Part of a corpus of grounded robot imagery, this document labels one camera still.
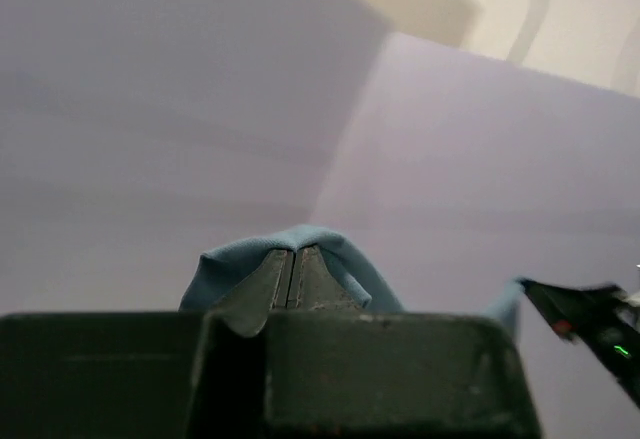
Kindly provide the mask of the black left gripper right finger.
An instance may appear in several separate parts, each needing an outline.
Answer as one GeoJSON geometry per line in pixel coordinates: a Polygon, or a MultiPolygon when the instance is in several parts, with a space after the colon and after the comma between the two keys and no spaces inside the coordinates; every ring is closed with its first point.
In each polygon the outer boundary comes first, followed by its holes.
{"type": "Polygon", "coordinates": [[[295,254],[292,308],[305,311],[363,309],[329,273],[317,246],[306,247],[295,254]]]}

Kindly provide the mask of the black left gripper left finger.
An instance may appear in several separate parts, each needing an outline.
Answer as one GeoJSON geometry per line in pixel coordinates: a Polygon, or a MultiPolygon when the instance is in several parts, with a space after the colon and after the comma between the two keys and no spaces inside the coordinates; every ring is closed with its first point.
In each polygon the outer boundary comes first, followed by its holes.
{"type": "Polygon", "coordinates": [[[270,251],[259,267],[242,279],[214,309],[226,326],[240,337],[258,335],[270,311],[278,304],[281,286],[288,291],[292,268],[292,251],[270,251]]]}

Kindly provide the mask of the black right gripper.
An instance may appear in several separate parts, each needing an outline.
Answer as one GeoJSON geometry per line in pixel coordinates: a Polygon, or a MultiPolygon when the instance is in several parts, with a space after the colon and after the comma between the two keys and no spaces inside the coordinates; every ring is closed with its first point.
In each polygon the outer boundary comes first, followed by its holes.
{"type": "Polygon", "coordinates": [[[562,340],[581,340],[639,403],[639,295],[615,284],[567,288],[521,278],[524,293],[562,340]]]}

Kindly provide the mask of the teal blue t shirt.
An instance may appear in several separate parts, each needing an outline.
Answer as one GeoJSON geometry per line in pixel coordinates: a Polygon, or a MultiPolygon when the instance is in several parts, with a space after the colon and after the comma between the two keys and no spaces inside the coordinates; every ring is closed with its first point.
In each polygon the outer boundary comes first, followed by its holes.
{"type": "Polygon", "coordinates": [[[407,313],[382,274],[343,234],[298,225],[201,254],[182,311],[213,311],[242,338],[278,314],[407,313]]]}

